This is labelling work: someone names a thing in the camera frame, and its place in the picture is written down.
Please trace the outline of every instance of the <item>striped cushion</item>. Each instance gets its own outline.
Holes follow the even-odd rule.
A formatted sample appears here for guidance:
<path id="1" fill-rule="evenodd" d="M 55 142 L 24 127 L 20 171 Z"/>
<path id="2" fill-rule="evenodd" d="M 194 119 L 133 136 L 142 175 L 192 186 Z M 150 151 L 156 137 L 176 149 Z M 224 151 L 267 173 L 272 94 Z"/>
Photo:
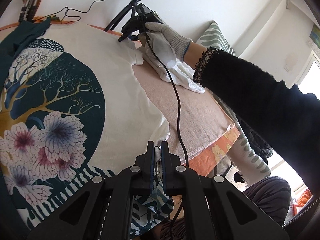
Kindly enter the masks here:
<path id="1" fill-rule="evenodd" d="M 214 47 L 217 49 L 222 49 L 233 56 L 236 56 L 235 51 L 227 42 L 226 38 L 222 35 L 222 32 L 218 24 L 214 21 L 210 27 L 202 34 L 199 40 L 196 42 L 204 47 Z"/>

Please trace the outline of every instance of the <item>flower print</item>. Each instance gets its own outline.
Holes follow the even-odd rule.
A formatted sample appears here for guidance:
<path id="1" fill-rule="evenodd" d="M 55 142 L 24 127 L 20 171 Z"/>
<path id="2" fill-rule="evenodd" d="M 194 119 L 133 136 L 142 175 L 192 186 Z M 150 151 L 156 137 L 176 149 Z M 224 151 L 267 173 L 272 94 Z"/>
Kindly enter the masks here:
<path id="1" fill-rule="evenodd" d="M 59 166 L 58 178 L 60 180 L 71 181 L 76 176 L 76 172 L 71 167 L 79 169 L 84 160 L 85 156 L 82 153 L 72 153 L 68 162 L 62 159 L 56 160 L 55 163 Z"/>
<path id="2" fill-rule="evenodd" d="M 212 152 L 214 154 L 214 158 L 215 158 L 217 164 L 226 155 L 226 153 L 223 150 L 221 150 L 220 147 L 217 144 L 215 144 L 214 147 L 211 147 L 211 150 L 212 150 Z"/>
<path id="3" fill-rule="evenodd" d="M 231 149 L 231 145 L 227 143 L 227 152 Z"/>
<path id="4" fill-rule="evenodd" d="M 31 167 L 24 166 L 21 161 L 8 166 L 10 175 L 4 175 L 9 194 L 13 194 L 16 187 L 30 205 L 43 203 L 51 195 L 51 187 L 46 185 L 33 185 L 35 180 L 32 176 Z"/>
<path id="5" fill-rule="evenodd" d="M 38 157 L 32 166 L 32 175 L 34 179 L 45 181 L 49 178 L 55 178 L 59 171 L 57 162 L 49 162 L 45 154 L 44 147 L 39 150 Z"/>
<path id="6" fill-rule="evenodd" d="M 7 164 L 11 164 L 12 160 L 8 154 L 8 146 L 5 143 L 5 140 L 0 137 L 0 163 L 3 166 L 7 166 Z"/>
<path id="7" fill-rule="evenodd" d="M 39 139 L 44 142 L 45 154 L 53 163 L 61 159 L 68 162 L 71 154 L 81 154 L 85 151 L 83 143 L 86 135 L 79 131 L 83 124 L 74 115 L 61 117 L 59 111 L 54 111 L 44 118 L 44 129 Z"/>
<path id="8" fill-rule="evenodd" d="M 21 159 L 25 162 L 31 161 L 40 149 L 39 135 L 40 130 L 36 126 L 28 130 L 23 122 L 14 124 L 11 130 L 5 130 L 5 144 L 12 155 L 12 159 L 15 162 Z"/>
<path id="9" fill-rule="evenodd" d="M 238 134 L 236 134 L 234 129 L 227 131 L 223 136 L 225 138 L 227 138 L 228 140 L 230 140 L 230 142 L 232 142 L 232 143 L 234 143 L 238 138 Z"/>

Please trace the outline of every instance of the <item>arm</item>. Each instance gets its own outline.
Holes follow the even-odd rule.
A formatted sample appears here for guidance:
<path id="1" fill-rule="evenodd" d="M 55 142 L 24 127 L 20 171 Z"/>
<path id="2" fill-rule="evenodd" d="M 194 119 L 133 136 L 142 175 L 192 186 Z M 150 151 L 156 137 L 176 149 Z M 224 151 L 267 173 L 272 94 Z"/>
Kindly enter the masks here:
<path id="1" fill-rule="evenodd" d="M 147 28 L 161 31 L 174 50 L 184 51 L 182 59 L 196 70 L 194 81 L 219 96 L 264 138 L 311 192 L 320 191 L 320 101 L 315 95 L 302 94 L 297 85 L 288 89 L 256 65 L 190 42 L 168 26 Z"/>

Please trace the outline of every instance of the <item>tripod stand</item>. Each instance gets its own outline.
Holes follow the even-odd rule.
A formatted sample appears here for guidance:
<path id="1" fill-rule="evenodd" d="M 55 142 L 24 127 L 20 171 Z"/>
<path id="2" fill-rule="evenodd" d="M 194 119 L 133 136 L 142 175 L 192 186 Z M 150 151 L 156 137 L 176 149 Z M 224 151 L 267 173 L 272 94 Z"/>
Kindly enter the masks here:
<path id="1" fill-rule="evenodd" d="M 141 0 L 131 0 L 131 2 L 124 7 L 118 14 L 116 17 L 114 17 L 114 19 L 108 24 L 108 26 L 104 29 L 105 32 L 107 32 L 108 30 L 113 31 L 115 29 L 115 27 L 119 24 L 119 22 L 124 18 L 124 16 L 126 16 L 126 14 L 131 11 L 131 17 L 135 16 L 136 14 L 136 9 L 135 7 L 137 6 L 138 2 L 140 2 Z"/>

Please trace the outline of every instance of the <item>screw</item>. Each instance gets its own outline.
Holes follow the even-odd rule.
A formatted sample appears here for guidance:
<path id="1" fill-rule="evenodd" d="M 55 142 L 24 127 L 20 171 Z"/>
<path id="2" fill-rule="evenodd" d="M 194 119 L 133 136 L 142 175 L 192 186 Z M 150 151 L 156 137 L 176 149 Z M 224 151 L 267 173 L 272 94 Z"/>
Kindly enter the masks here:
<path id="1" fill-rule="evenodd" d="M 132 172 L 138 172 L 138 171 L 140 171 L 140 167 L 134 165 L 134 166 L 132 166 L 132 167 L 130 168 L 130 171 L 132 171 Z"/>
<path id="2" fill-rule="evenodd" d="M 95 176 L 92 178 L 93 183 L 100 183 L 102 181 L 101 176 Z"/>
<path id="3" fill-rule="evenodd" d="M 176 170 L 179 172 L 184 172 L 186 170 L 185 166 L 179 165 L 176 167 Z"/>
<path id="4" fill-rule="evenodd" d="M 224 181 L 224 177 L 222 177 L 221 175 L 217 175 L 217 176 L 214 176 L 214 180 L 218 183 L 221 183 Z"/>

